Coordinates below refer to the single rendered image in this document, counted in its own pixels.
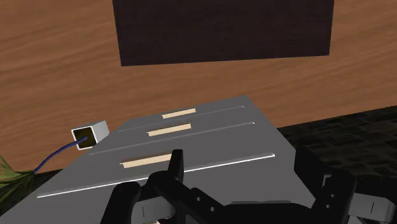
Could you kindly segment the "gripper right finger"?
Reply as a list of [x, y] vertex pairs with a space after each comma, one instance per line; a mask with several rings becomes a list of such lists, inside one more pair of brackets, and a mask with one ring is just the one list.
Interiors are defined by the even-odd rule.
[[297, 148], [294, 172], [314, 196], [310, 224], [347, 224], [357, 179], [351, 173], [328, 167], [307, 148]]

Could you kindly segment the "grey chest of drawers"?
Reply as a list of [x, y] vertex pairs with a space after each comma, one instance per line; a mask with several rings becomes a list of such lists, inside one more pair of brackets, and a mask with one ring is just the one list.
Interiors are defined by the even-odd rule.
[[146, 182], [167, 162], [124, 168], [136, 157], [181, 149], [188, 187], [222, 204], [286, 200], [310, 207], [314, 196], [295, 174], [295, 149], [247, 97], [195, 107], [173, 118], [125, 122], [0, 216], [0, 224], [99, 224], [114, 186]]

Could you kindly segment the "plant in white square pot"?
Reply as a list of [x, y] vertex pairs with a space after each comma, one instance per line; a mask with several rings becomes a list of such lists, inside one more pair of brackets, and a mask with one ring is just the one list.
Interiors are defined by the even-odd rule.
[[8, 200], [14, 194], [22, 191], [23, 194], [32, 192], [32, 186], [36, 174], [40, 171], [49, 160], [59, 153], [73, 146], [78, 150], [87, 150], [98, 144], [109, 135], [109, 128], [105, 120], [76, 127], [71, 130], [73, 142], [68, 143], [61, 148], [49, 154], [34, 169], [26, 171], [16, 171], [0, 155], [0, 204]]

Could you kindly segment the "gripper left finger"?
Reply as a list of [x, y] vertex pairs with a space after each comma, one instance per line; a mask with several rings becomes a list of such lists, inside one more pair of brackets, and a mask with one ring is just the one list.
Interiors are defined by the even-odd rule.
[[183, 151], [173, 150], [168, 169], [150, 174], [146, 184], [116, 185], [100, 224], [221, 224], [223, 205], [198, 188], [183, 184]]

